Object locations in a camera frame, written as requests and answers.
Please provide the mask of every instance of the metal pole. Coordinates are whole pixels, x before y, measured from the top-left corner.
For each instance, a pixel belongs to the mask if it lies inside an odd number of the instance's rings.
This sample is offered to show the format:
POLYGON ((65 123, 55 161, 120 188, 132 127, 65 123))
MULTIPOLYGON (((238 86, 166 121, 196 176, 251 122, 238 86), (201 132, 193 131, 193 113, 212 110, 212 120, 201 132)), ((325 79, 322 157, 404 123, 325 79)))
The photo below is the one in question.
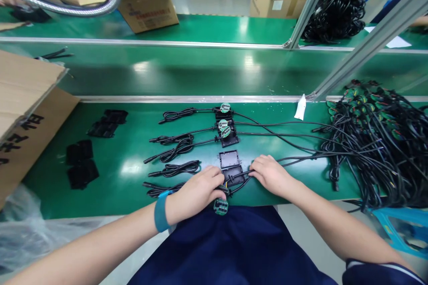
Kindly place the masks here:
POLYGON ((306 0, 305 6, 303 7, 302 13, 300 14, 299 19, 297 20, 296 26, 294 27, 293 34, 291 38, 283 44, 286 49, 296 49, 299 46, 299 39, 302 36, 303 30, 308 24, 309 18, 312 13, 315 11, 318 0, 306 0))
POLYGON ((428 0, 401 0, 306 99, 325 98, 427 10, 428 0))

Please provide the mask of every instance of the workbench surface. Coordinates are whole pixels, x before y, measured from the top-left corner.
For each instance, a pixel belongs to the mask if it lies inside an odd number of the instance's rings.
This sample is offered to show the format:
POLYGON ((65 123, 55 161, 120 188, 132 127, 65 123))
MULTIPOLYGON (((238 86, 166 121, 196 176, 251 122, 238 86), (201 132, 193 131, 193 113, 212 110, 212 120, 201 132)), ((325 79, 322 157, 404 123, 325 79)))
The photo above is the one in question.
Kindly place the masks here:
MULTIPOLYGON (((173 186, 190 178, 190 174, 179 174, 172 178, 147 175, 164 168, 163 163, 154 160, 143 161, 172 146, 149 143, 150 138, 160 135, 177 135, 192 130, 211 127, 215 124, 212 112, 198 113, 162 125, 162 113, 167 110, 179 111, 187 107, 212 108, 215 104, 79 104, 66 120, 55 138, 47 146, 39 160, 24 179, 24 183, 41 199, 41 210, 47 219, 102 215, 124 215, 131 213, 155 199, 146 195, 148 188, 144 181, 162 186, 173 186), (94 161, 100 177, 89 183, 84 190, 71 190, 66 175, 66 147, 80 140, 88 139, 86 131, 99 120, 105 109, 123 109, 129 112, 127 123, 119 125, 113 138, 91 137, 94 161)), ((295 121, 295 103, 235 103, 232 109, 254 118, 261 123, 295 121)), ((329 123, 325 103, 308 103, 305 121, 329 123)), ((235 121, 247 120, 235 116, 235 121)), ((277 126, 275 131, 291 134, 311 134, 316 125, 290 124, 277 126)), ((246 132, 266 132, 263 128, 237 125, 246 132)), ((214 138, 217 132, 206 131, 195 134, 194 142, 214 138)), ((307 152, 297 150, 277 137, 239 135, 239 144, 222 149, 220 142, 210 142, 196 146, 190 153, 179 155, 170 163, 183 164, 190 160, 200 160, 201 167, 213 164, 219 166, 219 152, 237 150, 243 170, 247 170, 252 160, 260 154, 271 154, 276 159, 287 156, 306 156, 307 152)), ((290 141, 308 148, 317 149, 321 140, 307 137, 290 137, 290 141)), ((342 166, 339 192, 332 190, 328 180, 327 159, 305 160, 288 167, 296 179, 329 200, 355 199, 359 197, 357 184, 347 166, 342 166)), ((237 192, 230 200, 232 205, 261 206, 281 204, 286 201, 265 190, 256 179, 237 192)))

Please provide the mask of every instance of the white paper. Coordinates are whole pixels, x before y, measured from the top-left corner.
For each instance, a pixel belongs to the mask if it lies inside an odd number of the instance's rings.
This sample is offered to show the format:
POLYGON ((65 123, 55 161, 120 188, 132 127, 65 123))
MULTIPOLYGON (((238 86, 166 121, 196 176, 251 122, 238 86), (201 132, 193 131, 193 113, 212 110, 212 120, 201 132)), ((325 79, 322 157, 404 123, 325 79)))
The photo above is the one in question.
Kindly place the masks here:
POLYGON ((294 118, 303 120, 303 117, 305 116, 305 109, 306 109, 306 97, 305 94, 299 99, 299 102, 297 103, 297 110, 296 114, 294 115, 294 118))
MULTIPOLYGON (((365 27, 364 28, 367 32, 371 32, 374 27, 365 27)), ((409 44, 407 41, 404 41, 399 36, 392 39, 390 42, 387 43, 388 48, 404 48, 404 47, 410 47, 411 44, 409 44)))
POLYGON ((284 0, 274 0, 272 5, 272 10, 281 10, 283 3, 284 3, 284 0))

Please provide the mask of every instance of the paper tag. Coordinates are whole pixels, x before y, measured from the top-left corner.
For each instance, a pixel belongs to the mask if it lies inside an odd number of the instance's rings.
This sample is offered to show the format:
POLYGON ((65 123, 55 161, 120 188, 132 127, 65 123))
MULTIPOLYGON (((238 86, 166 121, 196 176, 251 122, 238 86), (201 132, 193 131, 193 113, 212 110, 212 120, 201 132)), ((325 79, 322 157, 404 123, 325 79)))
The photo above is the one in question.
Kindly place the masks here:
POLYGON ((272 10, 281 10, 283 3, 284 3, 284 0, 274 0, 272 5, 272 10))
POLYGON ((230 110, 230 104, 228 104, 227 102, 222 103, 220 107, 220 111, 225 114, 229 110, 230 110))
POLYGON ((218 122, 218 128, 220 131, 225 130, 229 126, 229 122, 225 119, 222 119, 218 122))
POLYGON ((305 109, 306 109, 306 97, 305 97, 305 94, 303 94, 302 98, 300 98, 299 102, 297 103, 297 110, 296 110, 296 114, 294 115, 294 118, 303 120, 303 117, 305 115, 305 109))
POLYGON ((223 131, 222 131, 222 138, 226 138, 227 136, 229 136, 231 130, 230 127, 227 126, 223 131))

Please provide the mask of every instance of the right hand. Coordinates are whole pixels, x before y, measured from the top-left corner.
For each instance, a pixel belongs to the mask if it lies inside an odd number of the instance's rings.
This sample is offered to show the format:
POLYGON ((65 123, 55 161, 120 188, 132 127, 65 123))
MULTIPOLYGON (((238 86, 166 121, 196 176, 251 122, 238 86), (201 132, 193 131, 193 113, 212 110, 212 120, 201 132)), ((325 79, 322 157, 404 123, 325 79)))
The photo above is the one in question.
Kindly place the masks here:
POLYGON ((249 176, 257 180, 272 194, 288 199, 292 189, 301 185, 272 156, 260 155, 250 166, 249 176))

